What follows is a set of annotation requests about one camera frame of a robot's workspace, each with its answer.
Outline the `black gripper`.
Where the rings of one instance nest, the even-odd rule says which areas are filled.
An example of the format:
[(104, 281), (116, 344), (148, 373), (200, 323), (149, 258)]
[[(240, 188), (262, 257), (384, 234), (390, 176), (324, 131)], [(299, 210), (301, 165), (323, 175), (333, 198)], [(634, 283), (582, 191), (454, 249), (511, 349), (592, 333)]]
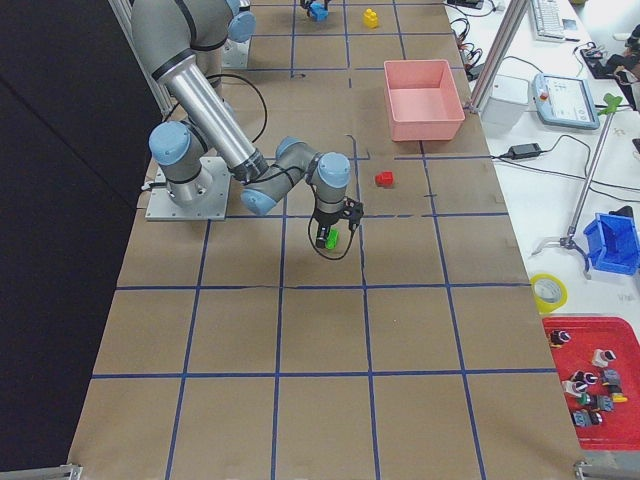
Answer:
[[(349, 197), (328, 203), (320, 198), (315, 199), (314, 211), (312, 218), (318, 223), (316, 231), (316, 246), (326, 245), (326, 231), (340, 220), (349, 222), (349, 230), (355, 231), (363, 217), (363, 203)], [(335, 249), (341, 248), (343, 234), (339, 229), (335, 229)]]

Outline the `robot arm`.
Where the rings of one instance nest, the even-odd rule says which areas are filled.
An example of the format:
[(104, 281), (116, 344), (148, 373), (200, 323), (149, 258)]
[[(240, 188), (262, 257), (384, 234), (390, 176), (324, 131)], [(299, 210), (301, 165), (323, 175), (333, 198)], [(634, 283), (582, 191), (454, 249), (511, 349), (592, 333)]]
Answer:
[(227, 41), (242, 43), (255, 31), (254, 14), (238, 1), (137, 1), (132, 6), (133, 47), (142, 66), (165, 86), (186, 112), (186, 121), (159, 124), (149, 136), (152, 156), (161, 167), (169, 196), (177, 204), (201, 197), (212, 177), (201, 158), (209, 150), (225, 161), (244, 189), (241, 200), (256, 215), (267, 214), (300, 181), (313, 191), (310, 243), (317, 253), (327, 247), (340, 220), (356, 231), (362, 203), (347, 197), (351, 164), (340, 153), (322, 153), (286, 137), (273, 163), (247, 138), (231, 110), (197, 64), (201, 52)]

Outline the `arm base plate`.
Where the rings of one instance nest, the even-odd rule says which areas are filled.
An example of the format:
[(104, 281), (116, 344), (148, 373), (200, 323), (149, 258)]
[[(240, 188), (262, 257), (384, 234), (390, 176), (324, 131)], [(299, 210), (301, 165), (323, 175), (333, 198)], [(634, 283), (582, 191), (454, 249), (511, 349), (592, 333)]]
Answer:
[(228, 39), (222, 47), (222, 67), (231, 70), (246, 70), (250, 46), (251, 40), (239, 43)]
[(166, 180), (160, 167), (150, 189), (145, 218), (149, 221), (224, 221), (231, 175), (217, 156), (200, 158), (201, 171), (190, 183)]

